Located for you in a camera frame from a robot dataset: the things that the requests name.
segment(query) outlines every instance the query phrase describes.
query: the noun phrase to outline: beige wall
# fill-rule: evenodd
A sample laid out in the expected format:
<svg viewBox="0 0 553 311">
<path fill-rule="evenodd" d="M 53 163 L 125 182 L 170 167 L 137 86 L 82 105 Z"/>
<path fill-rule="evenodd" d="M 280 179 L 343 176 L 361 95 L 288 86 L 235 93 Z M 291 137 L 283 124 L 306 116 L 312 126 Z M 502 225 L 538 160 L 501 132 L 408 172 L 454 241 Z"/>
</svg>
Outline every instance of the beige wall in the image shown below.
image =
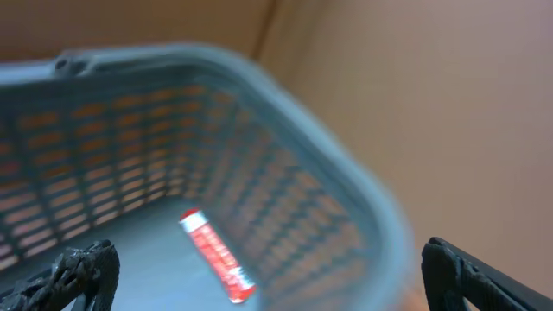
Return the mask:
<svg viewBox="0 0 553 311">
<path fill-rule="evenodd" d="M 65 48 L 207 41 L 251 54 L 270 0 L 6 0 L 0 61 Z"/>
<path fill-rule="evenodd" d="M 321 3 L 283 83 L 394 191 L 419 250 L 441 236 L 552 296 L 553 3 Z"/>
</svg>

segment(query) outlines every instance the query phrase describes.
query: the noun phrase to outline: red package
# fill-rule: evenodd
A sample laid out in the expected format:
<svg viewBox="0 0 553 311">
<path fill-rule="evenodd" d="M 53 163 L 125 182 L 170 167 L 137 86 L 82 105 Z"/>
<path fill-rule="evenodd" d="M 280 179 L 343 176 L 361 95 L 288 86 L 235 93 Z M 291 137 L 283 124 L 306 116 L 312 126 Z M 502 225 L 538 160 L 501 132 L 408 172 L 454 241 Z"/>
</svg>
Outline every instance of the red package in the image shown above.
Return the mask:
<svg viewBox="0 0 553 311">
<path fill-rule="evenodd" d="M 198 208 L 190 209 L 182 214 L 179 222 L 219 276 L 231 302 L 242 303 L 252 296 L 255 283 L 244 273 L 203 212 Z"/>
</svg>

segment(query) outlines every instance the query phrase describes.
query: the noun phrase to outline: basket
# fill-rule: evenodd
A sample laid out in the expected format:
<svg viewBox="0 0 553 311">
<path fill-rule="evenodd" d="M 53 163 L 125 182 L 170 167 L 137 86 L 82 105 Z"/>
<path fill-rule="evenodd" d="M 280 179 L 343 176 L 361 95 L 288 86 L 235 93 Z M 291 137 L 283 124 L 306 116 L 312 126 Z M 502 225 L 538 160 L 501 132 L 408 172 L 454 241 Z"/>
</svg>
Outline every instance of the basket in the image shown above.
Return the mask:
<svg viewBox="0 0 553 311">
<path fill-rule="evenodd" d="M 5 65 L 0 105 L 5 276 L 174 197 L 202 208 L 259 309 L 378 310 L 400 294 L 410 251 L 393 199 L 236 54 L 184 44 Z"/>
</svg>

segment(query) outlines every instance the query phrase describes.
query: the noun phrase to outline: gray plastic basket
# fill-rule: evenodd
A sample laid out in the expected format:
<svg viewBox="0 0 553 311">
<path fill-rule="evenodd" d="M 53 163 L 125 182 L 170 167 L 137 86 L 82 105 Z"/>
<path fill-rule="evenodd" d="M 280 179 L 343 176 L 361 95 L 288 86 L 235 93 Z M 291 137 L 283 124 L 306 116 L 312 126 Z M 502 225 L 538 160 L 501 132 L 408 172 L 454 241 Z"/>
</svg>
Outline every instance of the gray plastic basket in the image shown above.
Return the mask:
<svg viewBox="0 0 553 311">
<path fill-rule="evenodd" d="M 5 65 L 0 109 L 1 270 L 178 196 L 205 211 L 261 309 L 399 298 L 410 251 L 393 199 L 235 54 L 174 45 Z"/>
</svg>

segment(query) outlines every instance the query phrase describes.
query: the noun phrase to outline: laundry basket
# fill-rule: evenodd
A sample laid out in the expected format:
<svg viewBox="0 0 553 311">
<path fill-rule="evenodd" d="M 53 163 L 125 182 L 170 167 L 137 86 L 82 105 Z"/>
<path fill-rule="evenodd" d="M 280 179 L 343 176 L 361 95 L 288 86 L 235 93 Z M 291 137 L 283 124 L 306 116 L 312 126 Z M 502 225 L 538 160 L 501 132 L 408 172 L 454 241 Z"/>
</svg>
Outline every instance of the laundry basket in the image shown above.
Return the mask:
<svg viewBox="0 0 553 311">
<path fill-rule="evenodd" d="M 4 65 L 0 105 L 0 273 L 174 197 L 204 211 L 262 310 L 400 298 L 410 251 L 393 199 L 233 53 L 185 44 Z"/>
</svg>

